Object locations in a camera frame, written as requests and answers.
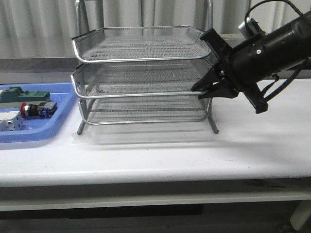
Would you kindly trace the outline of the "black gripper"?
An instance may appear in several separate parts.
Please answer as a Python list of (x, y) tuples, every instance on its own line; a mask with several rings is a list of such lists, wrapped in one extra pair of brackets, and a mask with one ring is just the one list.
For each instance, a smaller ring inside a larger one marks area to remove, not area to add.
[(263, 94), (257, 86), (257, 82), (264, 78), (259, 70), (261, 66), (256, 64), (262, 61), (263, 51), (256, 58), (257, 49), (262, 49), (262, 38), (263, 35), (257, 34), (232, 48), (213, 28), (209, 29), (201, 36), (201, 40), (208, 44), (218, 62), (192, 86), (191, 91), (206, 91), (198, 96), (199, 100), (233, 99), (242, 92), (255, 108), (256, 114), (266, 112), (268, 104), (261, 100)]

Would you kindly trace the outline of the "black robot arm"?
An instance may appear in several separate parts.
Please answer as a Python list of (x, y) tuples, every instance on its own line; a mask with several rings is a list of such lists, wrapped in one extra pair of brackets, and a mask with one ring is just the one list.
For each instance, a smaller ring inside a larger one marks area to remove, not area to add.
[(260, 90), (257, 83), (279, 72), (298, 66), (293, 77), (307, 65), (311, 55), (311, 27), (306, 20), (310, 12), (279, 29), (265, 34), (258, 24), (249, 19), (242, 26), (246, 40), (234, 48), (213, 29), (201, 36), (218, 61), (191, 90), (204, 91), (200, 99), (235, 98), (242, 92), (255, 108), (256, 114), (267, 111), (268, 101), (280, 93), (292, 80), (266, 96), (269, 87)]

